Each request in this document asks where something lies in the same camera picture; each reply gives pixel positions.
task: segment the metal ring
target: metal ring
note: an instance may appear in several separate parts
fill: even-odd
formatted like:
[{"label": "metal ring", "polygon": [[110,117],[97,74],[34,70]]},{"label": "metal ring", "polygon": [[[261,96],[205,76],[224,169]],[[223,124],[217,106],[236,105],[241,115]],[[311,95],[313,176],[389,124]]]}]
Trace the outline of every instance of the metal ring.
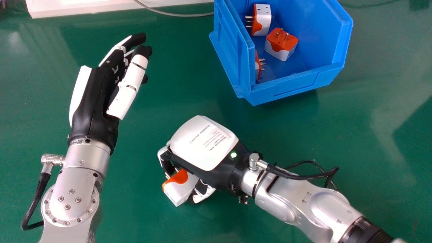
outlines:
[{"label": "metal ring", "polygon": [[257,188],[258,182],[260,181],[261,176],[263,175],[265,170],[261,170],[258,174],[257,180],[255,181],[255,185],[252,188],[252,198],[255,198],[255,189]]}]

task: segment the green tabletop surface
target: green tabletop surface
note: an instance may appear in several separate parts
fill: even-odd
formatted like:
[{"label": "green tabletop surface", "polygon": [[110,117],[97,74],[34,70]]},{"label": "green tabletop surface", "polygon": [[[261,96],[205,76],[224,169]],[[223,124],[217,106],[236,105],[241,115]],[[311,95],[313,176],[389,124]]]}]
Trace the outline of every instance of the green tabletop surface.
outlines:
[{"label": "green tabletop surface", "polygon": [[[430,2],[358,2],[343,4],[354,28],[345,68],[333,83],[256,107],[234,94],[208,37],[212,17],[138,9],[32,19],[24,1],[7,2],[0,11],[0,243],[40,239],[42,228],[22,231],[21,220],[41,155],[66,153],[79,67],[96,67],[115,43],[138,32],[153,47],[149,81],[120,123],[103,186],[99,243],[310,242],[227,192],[178,208],[168,200],[156,153],[195,115],[226,126],[267,162],[339,166],[334,181],[353,207],[394,237],[431,242]],[[164,10],[202,13],[212,5]],[[40,219],[38,207],[31,222]]]}]

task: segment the blue storage box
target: blue storage box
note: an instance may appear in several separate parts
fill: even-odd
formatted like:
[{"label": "blue storage box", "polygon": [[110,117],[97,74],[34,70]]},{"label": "blue storage box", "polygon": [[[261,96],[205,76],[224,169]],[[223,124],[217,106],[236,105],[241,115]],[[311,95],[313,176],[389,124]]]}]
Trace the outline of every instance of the blue storage box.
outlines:
[{"label": "blue storage box", "polygon": [[[299,39],[286,61],[264,51],[265,37],[251,37],[245,16],[254,3],[270,4],[270,31],[280,27]],[[329,85],[345,64],[353,20],[336,0],[215,0],[210,40],[238,98],[252,105]],[[255,49],[265,70],[255,80]]]}]

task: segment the robotic hand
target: robotic hand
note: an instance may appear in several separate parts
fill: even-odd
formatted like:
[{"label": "robotic hand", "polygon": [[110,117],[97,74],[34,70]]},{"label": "robotic hand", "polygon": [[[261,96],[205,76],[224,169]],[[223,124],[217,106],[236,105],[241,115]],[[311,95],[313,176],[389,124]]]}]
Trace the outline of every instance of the robotic hand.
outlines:
[{"label": "robotic hand", "polygon": [[[23,230],[44,225],[40,243],[95,242],[102,215],[100,193],[118,124],[148,79],[152,48],[141,45],[145,40],[144,33],[131,35],[116,44],[97,68],[81,67],[70,103],[66,156],[42,156],[36,194],[22,222]],[[42,198],[53,166],[62,169]],[[41,198],[43,221],[28,225]]]},{"label": "robotic hand", "polygon": [[[282,169],[250,152],[236,135],[205,116],[183,124],[158,152],[168,179],[163,191],[175,206],[198,203],[216,189],[228,190],[240,203],[255,204],[282,222],[301,229],[317,243],[403,243],[351,207],[331,181],[337,167],[324,171],[313,161]],[[313,163],[322,173],[299,176],[288,171]],[[308,180],[327,177],[326,188]],[[335,190],[327,188],[332,183]]]}]

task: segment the orange and white plug adapter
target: orange and white plug adapter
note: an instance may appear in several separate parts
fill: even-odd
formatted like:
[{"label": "orange and white plug adapter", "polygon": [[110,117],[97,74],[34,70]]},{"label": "orange and white plug adapter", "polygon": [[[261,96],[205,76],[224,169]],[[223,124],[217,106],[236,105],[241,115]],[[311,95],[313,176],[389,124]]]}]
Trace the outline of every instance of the orange and white plug adapter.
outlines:
[{"label": "orange and white plug adapter", "polygon": [[169,200],[178,207],[189,198],[198,180],[199,178],[195,175],[181,169],[162,184],[162,190]]},{"label": "orange and white plug adapter", "polygon": [[266,36],[271,24],[271,10],[269,4],[254,4],[254,15],[246,16],[246,28],[251,29],[251,36]]},{"label": "orange and white plug adapter", "polygon": [[255,78],[256,78],[256,80],[260,80],[261,71],[264,71],[264,69],[262,68],[262,66],[266,64],[264,61],[265,61],[265,59],[264,58],[260,59],[258,57],[257,51],[255,51]]},{"label": "orange and white plug adapter", "polygon": [[267,35],[264,50],[281,61],[286,61],[295,51],[299,39],[282,28],[275,28]]}]

